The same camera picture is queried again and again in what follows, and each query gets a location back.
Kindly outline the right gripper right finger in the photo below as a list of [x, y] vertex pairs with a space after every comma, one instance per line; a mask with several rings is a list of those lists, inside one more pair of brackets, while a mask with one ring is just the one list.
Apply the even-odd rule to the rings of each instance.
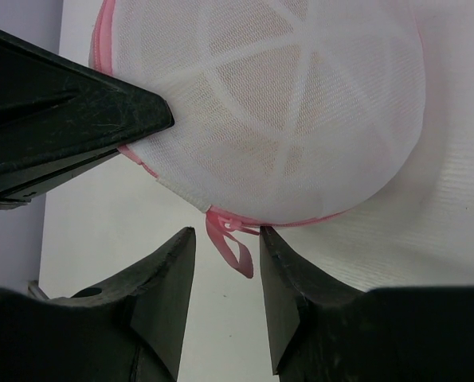
[[272, 370], [278, 376], [371, 376], [371, 297], [322, 271], [273, 228], [260, 232]]

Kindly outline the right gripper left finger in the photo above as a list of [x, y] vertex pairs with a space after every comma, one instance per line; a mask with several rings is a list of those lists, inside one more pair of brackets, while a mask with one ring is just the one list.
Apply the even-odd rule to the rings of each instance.
[[150, 255], [62, 303], [109, 318], [117, 345], [111, 364], [127, 361], [130, 381], [176, 381], [194, 279], [196, 234], [183, 228]]

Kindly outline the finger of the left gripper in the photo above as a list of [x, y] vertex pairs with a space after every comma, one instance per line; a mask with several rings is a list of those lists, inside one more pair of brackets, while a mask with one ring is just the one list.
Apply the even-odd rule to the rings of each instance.
[[27, 205], [173, 124], [161, 96], [0, 30], [0, 210]]

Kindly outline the pink zipper pull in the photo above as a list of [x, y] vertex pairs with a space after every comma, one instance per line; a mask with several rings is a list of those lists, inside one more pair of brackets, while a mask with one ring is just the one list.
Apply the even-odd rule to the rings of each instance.
[[206, 213], [205, 223], [206, 233], [224, 261], [235, 271], [251, 279], [254, 276], [251, 252], [233, 233], [242, 232], [258, 236], [259, 232], [247, 227], [238, 219], [223, 216], [212, 210]]

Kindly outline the white mesh laundry bag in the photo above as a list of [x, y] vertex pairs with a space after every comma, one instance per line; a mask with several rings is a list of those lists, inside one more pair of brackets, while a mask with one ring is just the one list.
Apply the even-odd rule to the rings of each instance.
[[474, 1], [105, 1], [96, 70], [174, 125], [120, 147], [359, 284], [474, 284]]

